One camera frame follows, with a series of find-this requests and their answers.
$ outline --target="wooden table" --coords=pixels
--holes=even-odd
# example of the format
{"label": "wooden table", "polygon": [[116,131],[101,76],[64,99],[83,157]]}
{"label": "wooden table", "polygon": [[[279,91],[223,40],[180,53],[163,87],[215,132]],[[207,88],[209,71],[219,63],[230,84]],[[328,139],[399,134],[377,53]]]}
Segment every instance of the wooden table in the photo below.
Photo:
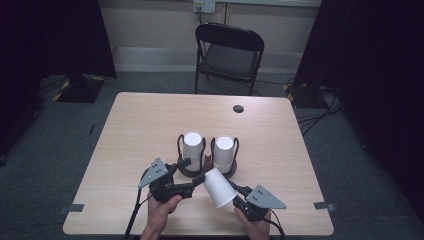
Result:
{"label": "wooden table", "polygon": [[[233,111],[242,105],[243,113]],[[240,186],[262,184],[287,204],[275,210],[287,235],[331,235],[333,225],[290,102],[285,98],[120,93],[113,104],[87,171],[74,199],[82,212],[69,212],[63,226],[72,235],[123,235],[137,196],[141,175],[156,157],[177,161],[177,138],[198,131],[210,155],[213,137],[237,137]],[[175,183],[191,182],[179,171]],[[148,187],[143,188],[145,199]],[[203,184],[169,216],[163,235],[246,235],[233,205],[216,209]],[[132,234],[146,224],[147,204]],[[271,226],[271,235],[278,235]]]}

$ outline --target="black folding chair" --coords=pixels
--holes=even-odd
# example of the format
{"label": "black folding chair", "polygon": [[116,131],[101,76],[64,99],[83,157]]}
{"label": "black folding chair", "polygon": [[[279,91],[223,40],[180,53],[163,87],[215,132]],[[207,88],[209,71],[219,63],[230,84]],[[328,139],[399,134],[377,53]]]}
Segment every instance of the black folding chair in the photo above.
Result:
{"label": "black folding chair", "polygon": [[219,23],[196,28],[197,64],[194,93],[199,73],[231,81],[249,83],[252,95],[265,43],[255,32]]}

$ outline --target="white paper cup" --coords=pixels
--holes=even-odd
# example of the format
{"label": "white paper cup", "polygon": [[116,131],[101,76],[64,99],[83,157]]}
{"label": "white paper cup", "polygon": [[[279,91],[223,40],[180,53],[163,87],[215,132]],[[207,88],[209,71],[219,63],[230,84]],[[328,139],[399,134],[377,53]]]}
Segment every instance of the white paper cup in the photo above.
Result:
{"label": "white paper cup", "polygon": [[237,195],[236,190],[231,187],[230,183],[222,176],[218,169],[212,168],[205,176],[206,179],[203,185],[206,187],[216,208],[229,203]]}
{"label": "white paper cup", "polygon": [[220,136],[215,140],[214,164],[224,167],[231,165],[234,159],[234,138],[230,136]]}
{"label": "white paper cup", "polygon": [[200,169],[200,154],[202,153],[202,135],[198,132],[188,132],[184,135],[183,159],[190,158],[191,164],[185,169],[198,171]]}
{"label": "white paper cup", "polygon": [[225,166],[225,167],[221,167],[221,166],[217,165],[216,163],[213,164],[213,167],[218,169],[222,174],[228,173],[231,170],[231,166],[232,166],[232,163],[230,163],[230,165]]}

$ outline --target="human hand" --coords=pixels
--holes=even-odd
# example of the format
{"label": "human hand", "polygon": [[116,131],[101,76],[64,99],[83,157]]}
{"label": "human hand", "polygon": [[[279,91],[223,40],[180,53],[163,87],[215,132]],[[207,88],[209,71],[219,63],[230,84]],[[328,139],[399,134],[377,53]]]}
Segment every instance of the human hand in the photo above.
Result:
{"label": "human hand", "polygon": [[169,199],[168,202],[161,203],[156,201],[154,197],[149,198],[147,224],[140,240],[159,239],[161,232],[165,230],[168,214],[175,211],[182,199],[180,195],[176,195]]}
{"label": "human hand", "polygon": [[[246,228],[250,240],[269,240],[269,223],[263,220],[258,222],[249,222],[240,209],[234,208],[234,212],[236,213],[237,218]],[[265,218],[271,220],[271,211],[267,212]]]}

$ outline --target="wall outlet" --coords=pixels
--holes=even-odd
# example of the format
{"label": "wall outlet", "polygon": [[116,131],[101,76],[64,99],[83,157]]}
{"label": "wall outlet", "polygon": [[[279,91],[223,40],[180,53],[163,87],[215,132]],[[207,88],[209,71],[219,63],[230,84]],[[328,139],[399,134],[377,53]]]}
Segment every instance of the wall outlet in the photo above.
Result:
{"label": "wall outlet", "polygon": [[193,12],[198,12],[198,9],[202,13],[215,13],[215,2],[214,1],[193,1]]}

